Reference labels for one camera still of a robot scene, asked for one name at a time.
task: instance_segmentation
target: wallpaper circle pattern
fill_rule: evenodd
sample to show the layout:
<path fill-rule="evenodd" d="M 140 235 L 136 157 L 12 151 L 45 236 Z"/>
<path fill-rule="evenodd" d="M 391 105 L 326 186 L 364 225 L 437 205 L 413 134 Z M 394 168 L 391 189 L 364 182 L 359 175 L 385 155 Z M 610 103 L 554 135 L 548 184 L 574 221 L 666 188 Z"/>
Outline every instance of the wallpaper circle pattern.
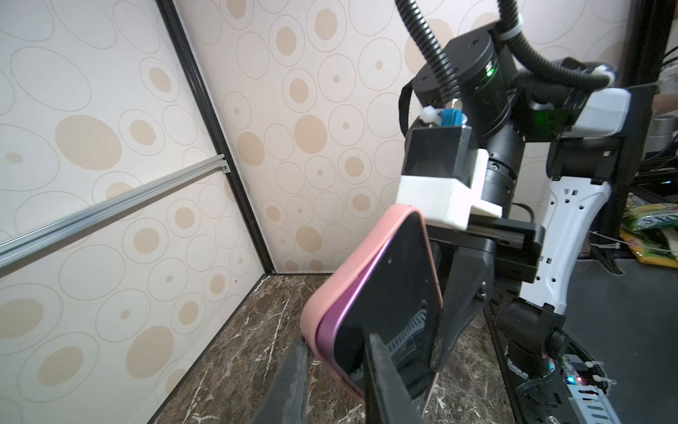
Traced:
<path fill-rule="evenodd" d="M 277 13 L 286 2 L 262 4 Z M 246 28 L 261 7 L 189 6 L 187 23 L 206 45 Z M 301 22 L 281 17 L 239 37 L 252 51 L 243 68 L 255 77 L 300 61 Z M 0 41 L 0 242 L 216 154 L 155 2 L 2 1 Z M 294 93 L 292 104 L 307 101 Z M 320 96 L 315 85 L 311 95 Z M 220 100 L 224 126 L 252 126 L 246 93 Z M 259 163 L 251 167 L 295 149 L 282 125 L 243 139 L 242 154 Z M 287 219 L 288 199 L 271 200 Z M 300 222 L 313 209 L 305 201 L 289 203 Z M 223 173 L 143 206 L 0 277 L 3 423 L 147 421 L 261 276 Z"/>
<path fill-rule="evenodd" d="M 276 268 L 336 269 L 397 194 L 404 156 L 397 101 L 425 60 L 394 3 L 215 1 L 227 23 L 215 43 L 218 25 L 196 12 L 213 5 L 190 3 L 179 3 L 180 12 L 192 22 L 189 36 L 207 78 L 218 82 L 212 96 Z M 498 19 L 494 0 L 418 3 L 442 44 Z M 549 58 L 616 64 L 629 2 L 612 3 L 521 2 L 525 35 Z M 206 27 L 215 34 L 210 40 Z M 413 99 L 410 119 L 419 110 Z M 538 218 L 547 150 L 527 147 L 515 196 Z M 521 210 L 511 216 L 526 219 Z"/>

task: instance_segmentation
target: pink phone case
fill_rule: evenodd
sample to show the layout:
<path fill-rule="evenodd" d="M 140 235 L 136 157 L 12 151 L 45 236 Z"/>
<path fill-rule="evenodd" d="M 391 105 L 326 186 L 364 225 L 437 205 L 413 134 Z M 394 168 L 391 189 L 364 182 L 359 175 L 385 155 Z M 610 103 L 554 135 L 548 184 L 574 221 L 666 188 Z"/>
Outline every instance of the pink phone case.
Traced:
<path fill-rule="evenodd" d="M 374 265 L 378 262 L 385 246 L 398 231 L 403 221 L 412 213 L 417 213 L 420 217 L 424 236 L 426 235 L 426 224 L 419 209 L 409 205 L 393 205 L 384 216 L 376 223 L 370 234 L 363 240 L 353 254 L 336 270 L 336 272 L 311 296 L 301 313 L 300 327 L 301 332 L 306 339 L 306 344 L 316 358 L 329 370 L 330 374 L 357 400 L 363 401 L 362 396 L 353 386 L 353 382 L 346 376 L 345 372 L 335 363 L 334 358 L 328 358 L 328 352 L 319 349 L 317 338 L 319 336 L 328 337 L 328 333 L 334 331 L 336 335 L 336 326 L 325 328 L 322 326 L 323 318 L 331 313 L 345 314 L 347 305 L 352 303 L 357 293 L 364 285 L 366 279 Z M 443 304 L 443 297 L 440 293 L 435 267 L 433 265 L 433 255 L 431 248 L 426 243 L 428 250 L 428 259 L 431 262 L 431 268 L 434 269 L 434 285 L 438 295 L 440 306 Z M 427 394 L 426 403 L 431 392 Z"/>

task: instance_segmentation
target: dark gray table surface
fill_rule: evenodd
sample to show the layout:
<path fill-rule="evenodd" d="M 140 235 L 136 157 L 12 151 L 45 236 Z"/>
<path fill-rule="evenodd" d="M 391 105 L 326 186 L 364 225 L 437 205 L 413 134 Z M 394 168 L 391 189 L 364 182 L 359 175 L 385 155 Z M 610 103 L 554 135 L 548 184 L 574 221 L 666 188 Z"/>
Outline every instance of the dark gray table surface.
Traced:
<path fill-rule="evenodd" d="M 617 380 L 624 424 L 678 423 L 678 270 L 619 260 L 624 275 L 578 261 L 565 331 Z"/>

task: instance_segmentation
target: smartphone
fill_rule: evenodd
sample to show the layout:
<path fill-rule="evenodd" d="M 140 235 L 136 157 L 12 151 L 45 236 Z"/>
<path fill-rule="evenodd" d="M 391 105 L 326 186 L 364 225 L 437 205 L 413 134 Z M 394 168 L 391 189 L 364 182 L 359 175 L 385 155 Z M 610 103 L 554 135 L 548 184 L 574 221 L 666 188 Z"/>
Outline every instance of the smartphone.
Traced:
<path fill-rule="evenodd" d="M 376 333 L 412 399 L 427 400 L 441 308 L 424 219 L 413 206 L 394 205 L 308 300 L 300 325 L 311 351 L 354 396 L 365 387 L 364 334 Z"/>

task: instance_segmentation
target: green plastic package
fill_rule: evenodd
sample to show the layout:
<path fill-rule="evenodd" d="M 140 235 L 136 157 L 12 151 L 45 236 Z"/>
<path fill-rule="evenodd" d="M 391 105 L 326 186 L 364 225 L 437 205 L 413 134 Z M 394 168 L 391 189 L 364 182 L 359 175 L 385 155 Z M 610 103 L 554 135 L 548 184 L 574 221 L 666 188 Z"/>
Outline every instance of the green plastic package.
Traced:
<path fill-rule="evenodd" d="M 636 206 L 624 211 L 624 227 L 632 232 L 652 229 L 678 227 L 678 205 L 655 203 Z"/>

